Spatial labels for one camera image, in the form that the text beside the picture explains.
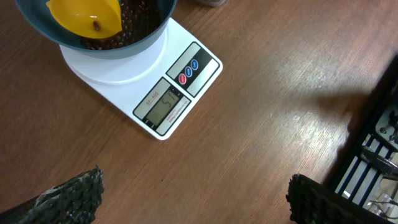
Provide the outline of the red adzuki beans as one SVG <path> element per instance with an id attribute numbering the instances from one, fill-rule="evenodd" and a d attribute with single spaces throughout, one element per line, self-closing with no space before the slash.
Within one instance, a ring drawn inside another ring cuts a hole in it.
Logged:
<path id="1" fill-rule="evenodd" d="M 89 50 L 110 50 L 134 44 L 158 28 L 160 14 L 157 0 L 123 0 L 121 6 L 122 31 L 105 39 L 81 38 Z"/>

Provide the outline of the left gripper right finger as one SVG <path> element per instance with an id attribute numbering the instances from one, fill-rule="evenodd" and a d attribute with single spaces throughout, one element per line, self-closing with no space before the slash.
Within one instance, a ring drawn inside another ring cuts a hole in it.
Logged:
<path id="1" fill-rule="evenodd" d="M 302 174 L 290 179 L 286 199 L 290 220 L 298 224 L 389 224 Z"/>

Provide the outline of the yellow plastic measuring scoop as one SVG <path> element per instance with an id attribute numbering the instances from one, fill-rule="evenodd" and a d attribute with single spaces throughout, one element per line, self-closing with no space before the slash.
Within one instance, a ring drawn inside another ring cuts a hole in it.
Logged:
<path id="1" fill-rule="evenodd" d="M 49 0 L 52 17 L 66 30 L 90 39 L 105 39 L 122 31 L 118 0 Z"/>

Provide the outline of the blue plastic bowl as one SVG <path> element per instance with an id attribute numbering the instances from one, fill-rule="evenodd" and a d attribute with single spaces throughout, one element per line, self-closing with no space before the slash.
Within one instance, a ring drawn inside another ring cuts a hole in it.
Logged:
<path id="1" fill-rule="evenodd" d="M 175 6 L 176 0 L 158 0 L 157 7 L 160 14 L 160 25 L 151 34 L 142 40 L 118 49 L 110 50 L 89 50 L 86 49 L 81 43 L 81 37 L 71 33 L 63 28 L 56 20 L 50 15 L 48 7 L 45 5 L 46 1 L 29 1 L 29 0 L 16 0 L 18 10 L 22 13 L 25 19 L 39 31 L 42 35 L 51 41 L 60 44 L 63 47 L 81 52 L 85 55 L 95 58 L 105 59 L 120 59 L 133 55 L 137 55 L 144 50 L 148 49 L 158 38 L 163 34 L 168 20 L 170 19 Z"/>

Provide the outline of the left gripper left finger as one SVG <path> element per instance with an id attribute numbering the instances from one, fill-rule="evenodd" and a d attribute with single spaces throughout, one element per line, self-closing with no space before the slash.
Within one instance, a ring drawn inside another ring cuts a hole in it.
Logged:
<path id="1" fill-rule="evenodd" d="M 103 192 L 103 171 L 95 167 L 2 212 L 1 223 L 92 223 Z"/>

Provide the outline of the clear plastic bean container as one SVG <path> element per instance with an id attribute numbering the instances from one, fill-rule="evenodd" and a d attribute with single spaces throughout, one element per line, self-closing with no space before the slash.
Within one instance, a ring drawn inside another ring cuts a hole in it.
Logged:
<path id="1" fill-rule="evenodd" d="M 196 0 L 196 2 L 209 7 L 221 7 L 226 1 L 227 0 Z"/>

